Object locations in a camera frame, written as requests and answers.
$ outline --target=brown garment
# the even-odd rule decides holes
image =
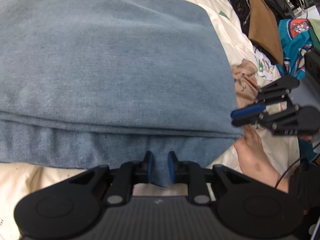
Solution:
[[[283,52],[275,15],[264,0],[249,0],[249,3],[249,40],[265,49],[282,66]]]
[[[252,104],[258,95],[258,84],[254,77],[257,67],[251,61],[243,59],[238,67],[231,67],[235,81],[236,100],[239,108]]]

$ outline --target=bare foot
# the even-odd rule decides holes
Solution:
[[[243,174],[274,187],[280,178],[280,174],[271,165],[264,152],[261,138],[250,126],[244,126],[243,131],[244,136],[235,143]],[[288,181],[284,180],[279,185],[279,189],[288,192],[287,183]]]

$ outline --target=white bed sheet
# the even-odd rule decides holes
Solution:
[[[252,44],[242,33],[239,19],[227,0],[187,1],[198,4],[207,11],[231,66],[241,64],[244,58],[256,64]],[[278,71],[275,71],[273,80],[279,77]],[[269,82],[259,76],[256,78],[260,86]],[[262,139],[264,150],[271,163],[280,173],[283,173],[288,165],[299,157],[296,137],[273,137],[265,129],[258,129],[257,132]],[[217,158],[210,167],[215,163],[221,163],[241,171],[237,153],[233,146]],[[0,164],[0,239],[17,240],[20,237],[14,222],[13,210],[22,197],[80,172],[81,170],[54,169],[25,163]],[[187,187],[185,185],[174,185],[163,189],[153,185],[139,184],[135,186],[134,194],[186,195]]]

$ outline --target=black cable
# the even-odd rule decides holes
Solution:
[[[282,176],[280,177],[280,179],[278,180],[278,182],[275,185],[275,188],[277,188],[279,186],[279,183],[281,182],[281,180],[284,178],[284,176],[288,173],[288,171],[298,162],[301,161],[304,157],[308,156],[310,153],[313,152],[314,149],[316,149],[318,146],[320,145],[320,142],[317,143],[316,146],[313,147],[312,151],[308,152],[307,154],[303,155],[302,157],[300,157],[298,160],[296,160],[294,163],[292,163],[289,168],[287,168],[287,170],[284,172],[284,174],[282,174]]]

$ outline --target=person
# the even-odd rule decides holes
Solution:
[[[275,187],[281,175],[271,165],[263,150],[261,138],[250,126],[244,126],[244,136],[234,144],[243,174],[271,187]],[[281,179],[277,189],[298,198],[303,209],[320,206],[320,166],[308,171],[296,169],[288,178]]]

